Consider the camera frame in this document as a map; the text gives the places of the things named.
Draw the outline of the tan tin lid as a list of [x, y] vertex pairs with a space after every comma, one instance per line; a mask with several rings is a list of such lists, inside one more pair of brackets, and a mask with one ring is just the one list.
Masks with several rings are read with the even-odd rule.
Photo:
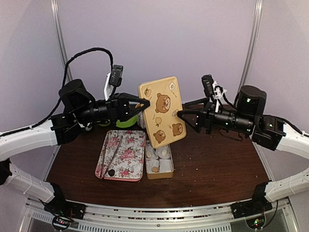
[[177, 116], [183, 109], [177, 77], [140, 84], [138, 91], [140, 98], [150, 102], [142, 114], [152, 147], [157, 149], [183, 139], [186, 126]]

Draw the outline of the white swirl chocolate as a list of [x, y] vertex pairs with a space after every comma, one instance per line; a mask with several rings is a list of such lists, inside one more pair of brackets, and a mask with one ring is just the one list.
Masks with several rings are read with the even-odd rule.
[[148, 150], [148, 151], [146, 152], [146, 157], [149, 158], [149, 159], [151, 159], [151, 158], [153, 157], [153, 152]]

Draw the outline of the caramel brown chocolate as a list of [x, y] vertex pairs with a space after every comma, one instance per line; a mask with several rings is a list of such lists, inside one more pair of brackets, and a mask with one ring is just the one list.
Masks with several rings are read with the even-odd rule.
[[158, 167], [153, 167], [153, 168], [152, 168], [152, 172], [154, 172], [154, 173], [157, 173], [158, 170], [159, 170]]

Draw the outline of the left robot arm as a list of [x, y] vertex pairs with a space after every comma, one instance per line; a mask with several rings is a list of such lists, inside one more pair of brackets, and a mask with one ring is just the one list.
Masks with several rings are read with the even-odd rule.
[[11, 163], [10, 157], [36, 148], [63, 145], [74, 141], [88, 124], [103, 121], [127, 121], [150, 106], [146, 99], [118, 93], [108, 100], [95, 100], [82, 80], [75, 79], [59, 91], [64, 112], [49, 116], [38, 126], [29, 126], [0, 136], [0, 183], [11, 186], [50, 205], [58, 214], [70, 207], [61, 187], [44, 182]]

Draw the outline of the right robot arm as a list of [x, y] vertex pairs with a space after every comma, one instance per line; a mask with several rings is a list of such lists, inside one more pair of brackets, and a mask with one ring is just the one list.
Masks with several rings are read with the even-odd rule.
[[[203, 103], [203, 108], [185, 109], [177, 111], [177, 117], [186, 122], [197, 133], [201, 128], [206, 129], [206, 134], [211, 134], [213, 126], [226, 132], [234, 131], [244, 134], [245, 138], [251, 136], [256, 144], [275, 151], [286, 151], [309, 159], [309, 134], [300, 131], [288, 120], [271, 115], [262, 115], [264, 112], [267, 94], [254, 87], [242, 86], [235, 98], [235, 104], [231, 104], [226, 98], [226, 89], [217, 82], [203, 84], [206, 97], [200, 100], [187, 102], [185, 107], [192, 104]], [[170, 108], [170, 97], [166, 94], [157, 94], [158, 100], [151, 103], [152, 97], [129, 97], [130, 102], [137, 102], [135, 113], [145, 112], [150, 106], [156, 107], [157, 113], [166, 113]], [[220, 101], [223, 98], [233, 110], [225, 109]], [[195, 126], [184, 118], [184, 115], [195, 115]], [[248, 201], [248, 210], [258, 213], [266, 203], [272, 203], [279, 199], [295, 195], [309, 189], [309, 168], [301, 173], [292, 175], [275, 182], [265, 182], [255, 187], [252, 199]]]

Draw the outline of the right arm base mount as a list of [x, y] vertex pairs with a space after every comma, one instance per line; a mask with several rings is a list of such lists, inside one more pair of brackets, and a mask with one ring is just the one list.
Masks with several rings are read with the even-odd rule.
[[234, 219], [245, 218], [247, 226], [255, 231], [266, 226], [265, 212], [272, 209], [272, 203], [265, 197], [266, 185], [267, 182], [258, 184], [250, 200], [236, 202], [230, 206]]

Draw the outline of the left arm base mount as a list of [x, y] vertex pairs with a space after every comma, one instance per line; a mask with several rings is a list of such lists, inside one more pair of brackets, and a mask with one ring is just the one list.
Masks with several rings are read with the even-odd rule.
[[86, 205], [67, 201], [59, 185], [51, 183], [51, 186], [54, 190], [53, 199], [48, 203], [41, 203], [44, 206], [44, 210], [54, 216], [52, 226], [58, 231], [63, 231], [77, 224], [74, 219], [84, 218]]

